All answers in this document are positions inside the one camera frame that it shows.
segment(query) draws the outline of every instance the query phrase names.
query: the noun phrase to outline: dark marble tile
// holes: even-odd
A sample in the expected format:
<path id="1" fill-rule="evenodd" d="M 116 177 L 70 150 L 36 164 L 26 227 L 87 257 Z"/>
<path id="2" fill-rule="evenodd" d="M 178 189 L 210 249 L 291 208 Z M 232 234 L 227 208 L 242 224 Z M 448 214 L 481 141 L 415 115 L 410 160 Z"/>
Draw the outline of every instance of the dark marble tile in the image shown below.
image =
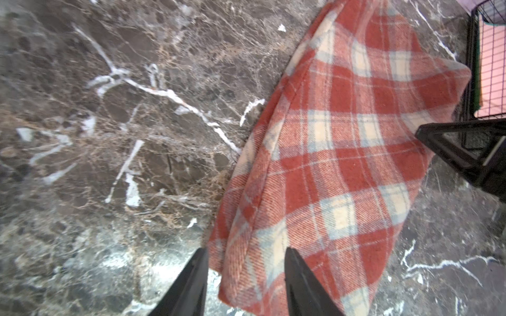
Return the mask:
<path id="1" fill-rule="evenodd" d="M 323 4 L 3 1 L 0 313 L 147 314 L 208 238 L 262 110 L 241 126 L 246 106 L 268 99 Z M 425 50 L 463 60 L 467 17 L 453 0 L 394 4 Z M 504 311 L 496 206 L 434 161 L 371 314 Z M 408 271 L 442 260 L 454 265 Z M 216 299 L 219 279 L 206 313 L 240 315 Z"/>

